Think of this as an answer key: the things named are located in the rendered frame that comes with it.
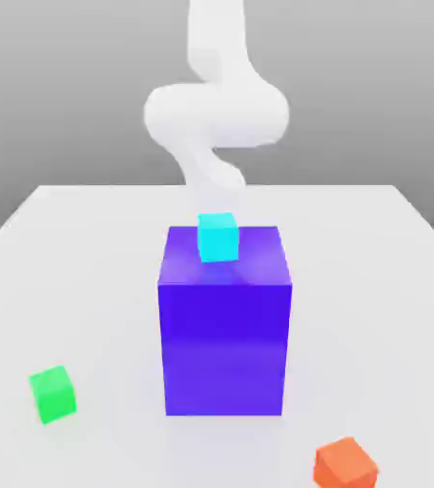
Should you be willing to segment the small green cube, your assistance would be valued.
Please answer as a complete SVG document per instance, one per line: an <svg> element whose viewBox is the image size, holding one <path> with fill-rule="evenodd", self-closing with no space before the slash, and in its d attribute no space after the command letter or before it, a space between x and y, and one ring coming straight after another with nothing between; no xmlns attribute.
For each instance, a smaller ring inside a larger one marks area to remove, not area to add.
<svg viewBox="0 0 434 488"><path fill-rule="evenodd" d="M76 412L75 390L64 366L55 366L31 375L29 382L43 424Z"/></svg>

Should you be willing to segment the large purple box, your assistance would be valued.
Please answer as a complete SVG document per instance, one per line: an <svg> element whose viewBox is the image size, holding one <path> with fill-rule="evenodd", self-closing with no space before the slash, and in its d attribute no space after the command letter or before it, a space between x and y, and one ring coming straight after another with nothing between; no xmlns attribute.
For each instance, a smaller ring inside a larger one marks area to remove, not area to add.
<svg viewBox="0 0 434 488"><path fill-rule="evenodd" d="M292 290L277 228L242 227L238 260L204 263L196 228L170 227L157 282L167 415L280 415Z"/></svg>

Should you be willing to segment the small orange cube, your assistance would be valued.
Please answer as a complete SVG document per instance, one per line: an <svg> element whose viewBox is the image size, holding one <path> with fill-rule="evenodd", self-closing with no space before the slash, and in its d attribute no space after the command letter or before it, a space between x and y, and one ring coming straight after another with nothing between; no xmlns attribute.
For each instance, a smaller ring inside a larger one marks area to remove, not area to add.
<svg viewBox="0 0 434 488"><path fill-rule="evenodd" d="M313 480L320 488L375 488L379 469L353 437L316 452Z"/></svg>

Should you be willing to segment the small cyan cube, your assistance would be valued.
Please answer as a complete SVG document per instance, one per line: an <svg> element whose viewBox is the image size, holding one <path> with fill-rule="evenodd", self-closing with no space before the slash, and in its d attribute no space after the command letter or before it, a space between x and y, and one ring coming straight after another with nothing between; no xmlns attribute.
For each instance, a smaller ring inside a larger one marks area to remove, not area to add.
<svg viewBox="0 0 434 488"><path fill-rule="evenodd" d="M202 262L238 260L239 229L232 213L199 214L196 233Z"/></svg>

